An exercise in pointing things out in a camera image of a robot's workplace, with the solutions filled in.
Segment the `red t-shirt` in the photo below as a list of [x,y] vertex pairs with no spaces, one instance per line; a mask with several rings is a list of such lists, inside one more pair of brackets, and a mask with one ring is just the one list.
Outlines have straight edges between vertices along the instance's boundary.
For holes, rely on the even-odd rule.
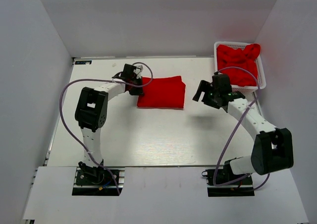
[[154,78],[137,101],[140,109],[184,109],[186,85],[180,75]]

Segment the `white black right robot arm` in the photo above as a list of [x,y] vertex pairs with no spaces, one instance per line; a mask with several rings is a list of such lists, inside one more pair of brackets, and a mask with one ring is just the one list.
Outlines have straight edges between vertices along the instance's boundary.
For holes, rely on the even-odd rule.
[[212,81],[202,80],[193,97],[215,109],[223,109],[237,119],[236,127],[243,126],[253,139],[249,156],[227,160],[219,164],[212,177],[213,186],[220,187],[241,181],[253,173],[259,175],[289,169],[294,165],[292,134],[287,128],[277,128],[265,120],[245,96],[234,92],[226,74],[216,73]]

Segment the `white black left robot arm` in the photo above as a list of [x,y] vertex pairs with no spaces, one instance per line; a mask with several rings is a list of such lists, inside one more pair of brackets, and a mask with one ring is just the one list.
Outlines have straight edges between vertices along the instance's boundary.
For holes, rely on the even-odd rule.
[[125,64],[123,71],[99,87],[85,87],[81,90],[75,110],[75,120],[81,129],[84,145],[84,160],[79,168],[95,183],[104,179],[101,155],[101,128],[107,118],[108,102],[114,97],[128,92],[131,96],[143,95],[142,71],[144,64]]

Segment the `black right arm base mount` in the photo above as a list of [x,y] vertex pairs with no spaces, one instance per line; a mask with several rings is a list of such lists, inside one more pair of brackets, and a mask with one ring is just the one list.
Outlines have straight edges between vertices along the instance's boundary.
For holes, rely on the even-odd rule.
[[232,182],[243,175],[228,175],[220,168],[216,175],[215,186],[213,177],[215,168],[210,168],[202,171],[201,175],[207,181],[208,197],[252,197],[255,195],[253,180],[250,176],[245,179]]

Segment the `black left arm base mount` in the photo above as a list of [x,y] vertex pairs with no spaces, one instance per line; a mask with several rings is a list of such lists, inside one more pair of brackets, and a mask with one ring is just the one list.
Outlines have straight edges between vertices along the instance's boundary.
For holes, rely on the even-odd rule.
[[76,169],[72,196],[119,196],[115,182],[107,170],[101,170],[98,177]]

